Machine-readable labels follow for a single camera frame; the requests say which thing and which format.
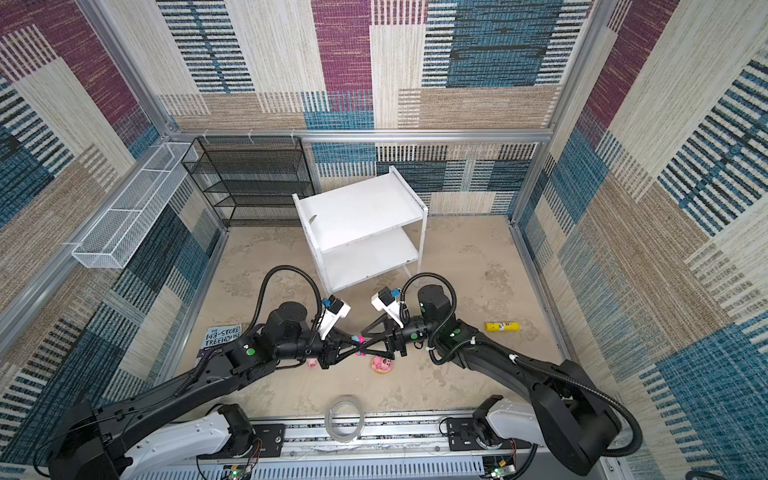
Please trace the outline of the pink toy truck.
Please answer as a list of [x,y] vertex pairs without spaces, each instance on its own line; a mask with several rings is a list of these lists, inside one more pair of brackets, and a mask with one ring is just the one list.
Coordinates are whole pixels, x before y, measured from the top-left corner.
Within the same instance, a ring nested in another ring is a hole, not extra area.
[[[365,338],[365,337],[363,337],[363,336],[359,336],[359,335],[353,336],[353,337],[352,337],[352,340],[356,341],[356,342],[357,342],[357,343],[359,343],[359,344],[363,344],[363,343],[365,343],[365,342],[366,342],[366,338]],[[361,357],[365,357],[365,356],[366,356],[365,352],[363,352],[362,350],[360,350],[360,351],[357,351],[357,352],[355,353],[355,355],[356,355],[356,356],[361,356]]]

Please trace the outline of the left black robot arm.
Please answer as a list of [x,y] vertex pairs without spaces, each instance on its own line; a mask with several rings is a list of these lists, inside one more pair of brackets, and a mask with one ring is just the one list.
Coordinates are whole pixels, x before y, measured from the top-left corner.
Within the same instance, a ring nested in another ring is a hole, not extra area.
[[207,350],[189,371],[146,392],[94,409],[83,401],[33,456],[49,479],[135,479],[189,457],[250,454],[256,435],[243,409],[227,404],[200,420],[179,417],[239,391],[279,369],[315,359],[327,368],[359,352],[364,343],[335,327],[347,308],[316,295],[316,315],[285,302],[265,323]]

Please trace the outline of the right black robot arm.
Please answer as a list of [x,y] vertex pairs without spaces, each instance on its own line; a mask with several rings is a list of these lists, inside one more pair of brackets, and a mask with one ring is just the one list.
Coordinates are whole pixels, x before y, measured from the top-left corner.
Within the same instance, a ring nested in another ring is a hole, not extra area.
[[456,315],[457,294],[441,275],[427,273],[420,288],[420,313],[410,314],[405,289],[382,288],[371,303],[394,322],[365,342],[384,342],[389,356],[422,343],[436,366],[453,363],[483,374],[516,392],[533,409],[538,443],[571,472],[585,476],[602,457],[627,457],[643,443],[638,420],[619,401],[599,390],[577,363],[538,360],[491,340]]

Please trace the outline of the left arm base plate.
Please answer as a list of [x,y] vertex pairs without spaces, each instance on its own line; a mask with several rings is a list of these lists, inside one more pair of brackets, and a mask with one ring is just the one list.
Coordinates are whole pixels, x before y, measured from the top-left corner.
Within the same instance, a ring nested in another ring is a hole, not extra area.
[[250,431],[231,435],[224,447],[213,454],[200,455],[203,460],[276,458],[281,455],[286,425],[283,423],[254,424]]

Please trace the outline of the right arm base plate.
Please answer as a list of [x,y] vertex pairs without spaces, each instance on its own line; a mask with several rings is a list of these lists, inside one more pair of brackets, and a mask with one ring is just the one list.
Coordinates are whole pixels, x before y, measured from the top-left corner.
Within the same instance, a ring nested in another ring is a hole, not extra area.
[[500,439],[489,427],[482,427],[474,419],[445,417],[438,424],[438,431],[447,438],[449,450],[454,452],[475,450],[529,449],[531,443],[519,439]]

